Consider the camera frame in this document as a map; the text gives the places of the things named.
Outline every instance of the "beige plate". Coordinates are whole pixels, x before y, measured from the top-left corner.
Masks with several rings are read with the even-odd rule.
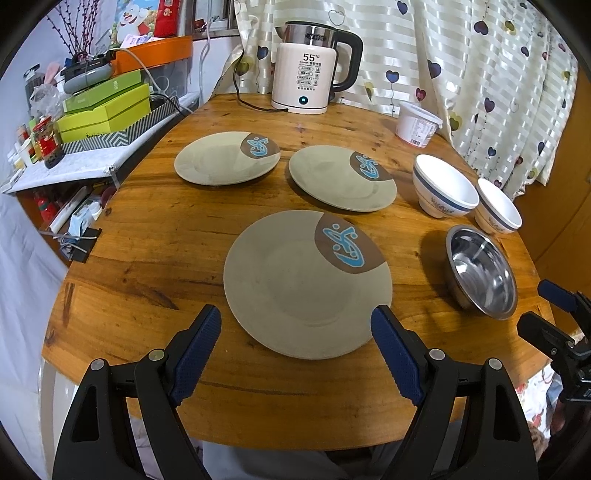
[[[342,147],[317,145],[290,160],[294,181],[314,198],[354,212],[374,212],[396,198],[396,184],[375,160]]]
[[[281,152],[266,135],[222,132],[187,145],[174,160],[174,169],[199,185],[233,185],[264,175],[279,162]]]
[[[304,359],[362,346],[373,309],[392,303],[390,269],[371,238],[309,210],[275,213],[244,230],[228,252],[223,286],[250,335]]]

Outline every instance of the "blue gripper pad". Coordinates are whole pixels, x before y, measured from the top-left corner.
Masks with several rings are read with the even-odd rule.
[[[222,314],[214,307],[205,317],[174,371],[174,387],[170,398],[177,406],[193,395],[221,331]]]
[[[574,295],[550,280],[542,280],[538,284],[538,295],[565,312],[573,313],[577,309]]]
[[[379,308],[374,309],[371,314],[371,333],[400,394],[410,399],[415,407],[418,406],[423,401],[425,393],[421,389],[417,364]]]

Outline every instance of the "screw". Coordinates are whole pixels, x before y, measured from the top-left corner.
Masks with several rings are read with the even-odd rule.
[[[429,350],[429,356],[433,358],[433,360],[443,360],[445,358],[445,353],[439,348],[434,348],[433,350]]]
[[[156,350],[152,350],[148,354],[148,358],[153,362],[157,362],[158,360],[162,360],[164,358],[164,350],[157,348]]]
[[[90,364],[90,369],[96,371],[96,370],[100,370],[104,366],[105,366],[105,361],[102,358],[97,358],[96,360],[93,360],[92,363]]]
[[[503,364],[498,358],[491,358],[488,361],[488,365],[494,370],[500,370],[503,367]]]

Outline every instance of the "kettle base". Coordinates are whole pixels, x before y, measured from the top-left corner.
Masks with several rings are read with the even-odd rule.
[[[328,109],[328,106],[323,108],[301,108],[297,106],[284,105],[283,103],[277,103],[272,99],[271,105],[277,109],[287,108],[289,113],[301,113],[303,115],[320,115],[321,113],[326,113],[326,110]]]

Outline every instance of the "kettle handle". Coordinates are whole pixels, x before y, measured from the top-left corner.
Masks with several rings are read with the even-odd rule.
[[[357,80],[359,66],[361,65],[361,55],[363,54],[363,40],[354,33],[346,30],[336,31],[337,43],[346,43],[351,47],[351,62],[349,63],[349,73],[347,78],[340,83],[335,83],[330,89],[333,92],[342,92],[351,88]]]

